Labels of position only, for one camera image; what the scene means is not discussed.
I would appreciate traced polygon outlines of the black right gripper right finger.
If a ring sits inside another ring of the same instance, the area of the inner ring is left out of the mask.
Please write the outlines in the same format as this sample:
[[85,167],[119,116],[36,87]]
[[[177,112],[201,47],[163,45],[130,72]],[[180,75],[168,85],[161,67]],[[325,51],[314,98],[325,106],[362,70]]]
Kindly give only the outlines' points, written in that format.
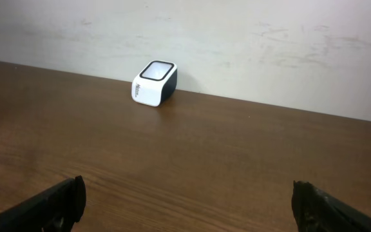
[[293,182],[292,212],[299,232],[371,232],[371,218],[310,182]]

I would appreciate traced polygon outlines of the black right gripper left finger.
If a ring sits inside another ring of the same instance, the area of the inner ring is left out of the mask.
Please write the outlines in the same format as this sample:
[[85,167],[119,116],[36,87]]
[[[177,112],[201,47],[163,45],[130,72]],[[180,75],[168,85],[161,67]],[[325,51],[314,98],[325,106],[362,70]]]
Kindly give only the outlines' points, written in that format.
[[79,175],[0,213],[0,232],[71,231],[85,207],[86,186]]

